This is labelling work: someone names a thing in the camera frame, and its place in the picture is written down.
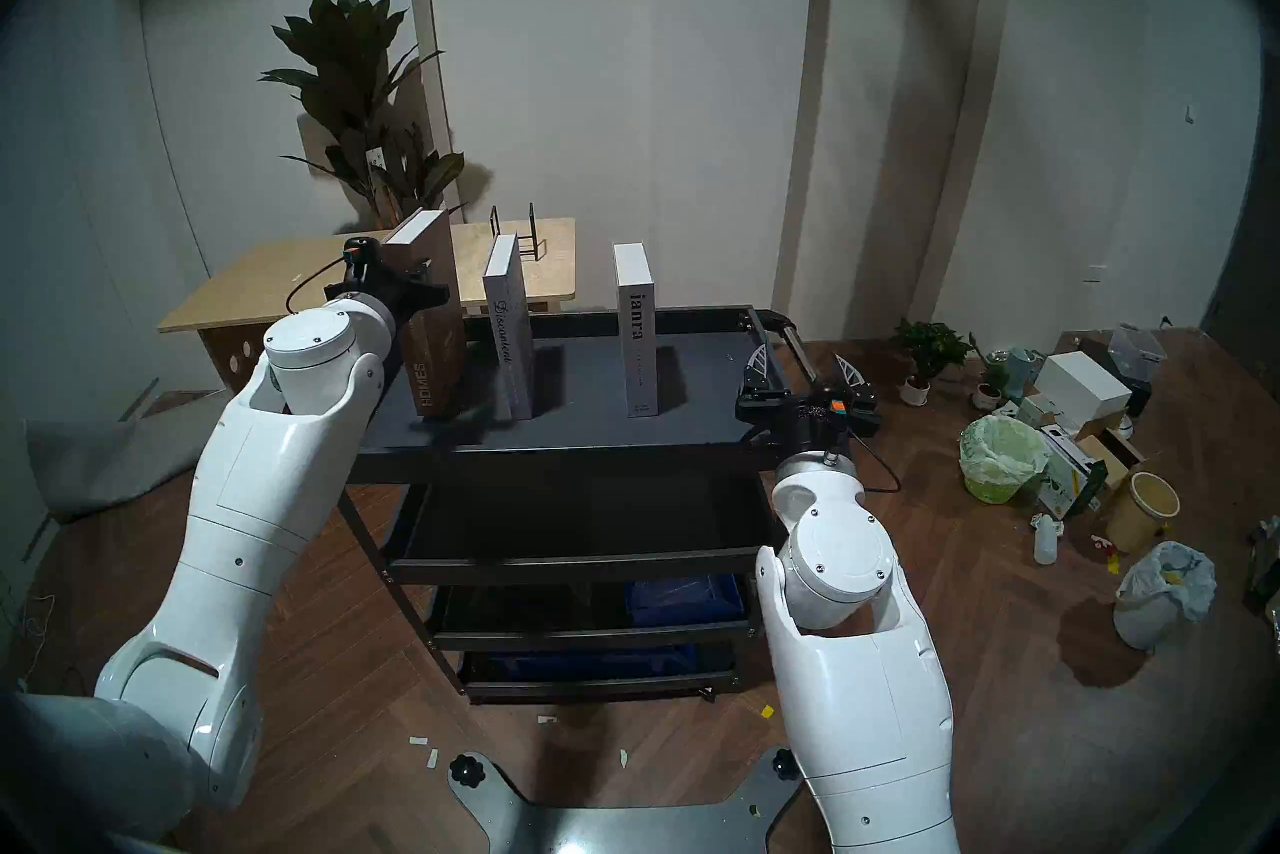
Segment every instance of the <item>potted plant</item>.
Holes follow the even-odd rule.
[[[972,351],[966,341],[950,326],[942,323],[908,323],[905,319],[897,324],[893,334],[893,343],[906,348],[915,362],[915,371],[908,375],[906,382],[899,388],[902,402],[908,406],[924,406],[929,399],[929,383],[947,365],[963,365],[965,356]]]
[[[983,367],[982,379],[969,401],[975,410],[989,412],[1005,401],[1005,389],[1009,388],[1009,366],[1004,361],[996,361],[983,355],[973,334],[969,334],[969,347],[982,359]]]
[[[396,119],[392,95],[424,61],[410,49],[388,69],[387,50],[404,10],[390,13],[392,0],[312,0],[308,19],[285,17],[275,36],[315,72],[278,68],[261,82],[298,91],[307,114],[329,131],[328,165],[283,155],[348,186],[364,197],[384,227],[396,227],[417,207],[434,209],[466,164],[462,155],[426,151],[421,128]]]

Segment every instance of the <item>black cart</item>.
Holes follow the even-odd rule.
[[[643,419],[626,416],[616,314],[535,315],[531,324],[536,416],[509,421],[499,412],[489,321],[468,318],[458,412],[420,419],[401,371],[351,471],[349,484],[406,487],[389,539],[375,544],[346,494],[343,517],[440,670],[472,702],[741,689],[740,648],[762,629],[755,554],[786,538],[759,478],[778,456],[735,417],[753,355],[785,391],[758,315],[659,310],[659,415]],[[733,576],[741,615],[630,622],[626,583],[692,575]],[[426,616],[406,584],[436,586]],[[531,679],[517,663],[532,652],[572,658],[672,645],[692,645],[680,649],[676,668],[620,677],[581,677],[566,663],[561,675]]]

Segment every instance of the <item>light wood tabletop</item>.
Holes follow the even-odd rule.
[[[389,230],[372,230],[383,238]],[[488,223],[454,224],[453,257],[458,271],[458,294],[463,306],[484,305],[481,275],[489,260],[493,234]],[[527,220],[503,223],[503,233],[529,236]],[[342,246],[355,234],[308,237],[259,245],[233,265],[197,288],[156,326],[161,333],[209,330],[243,324],[269,324],[287,315],[284,301],[307,277],[342,255]],[[577,291],[576,230],[570,218],[538,220],[538,260],[522,259],[525,291],[532,303],[572,300]],[[293,300],[294,310],[324,303],[324,287],[342,278],[342,268],[311,279]]]

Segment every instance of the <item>parquet floor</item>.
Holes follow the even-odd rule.
[[[1204,622],[1151,657],[1111,629],[1119,579],[1092,551],[1088,526],[1073,526],[1059,562],[1042,568],[1025,528],[1030,508],[987,507],[961,488],[956,435],[975,416],[964,384],[936,383],[927,407],[909,408],[896,397],[901,359],[877,346],[841,348],[882,394],[874,444],[904,490],[869,506],[893,536],[951,686],[954,808],[966,851],[1119,850],[1180,787],[1225,762],[1274,698],[1268,634],[1239,594],[1243,535],[1280,512],[1280,407],[1207,338],[1170,332],[1164,343],[1170,360],[1134,439],[1181,495],[1174,536],[1213,560],[1219,597]],[[883,484],[870,458],[855,458],[867,484]],[[33,589],[58,595],[36,690],[91,688],[150,618],[178,557],[188,490],[189,474],[59,536]],[[389,522],[394,489],[353,497],[371,525]],[[26,667],[27,657],[19,648],[14,663]],[[445,766],[463,749],[488,754],[536,802],[714,802],[785,740],[786,712],[759,714],[765,703],[780,708],[763,650],[749,684],[716,703],[468,707],[335,513],[271,615],[259,682],[266,740],[250,794],[233,813],[193,813],[173,842],[480,853],[485,837],[447,786]],[[539,713],[558,722],[539,725]],[[428,752],[410,735],[430,737],[439,767],[426,768]],[[780,818],[769,849],[829,850],[808,793]]]

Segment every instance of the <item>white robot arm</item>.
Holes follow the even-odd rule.
[[[22,697],[59,776],[108,830],[157,837],[193,805],[233,808],[248,789],[271,599],[338,502],[381,396],[397,319],[379,296],[403,318],[448,294],[381,268],[378,251],[369,238],[344,251],[346,284],[370,292],[268,330],[196,466],[164,602],[104,666],[95,698]]]
[[[755,584],[787,737],[832,849],[957,854],[951,697],[888,534],[844,456],[801,452],[777,478],[790,535],[778,554],[760,548]],[[805,632],[859,607],[872,632]]]

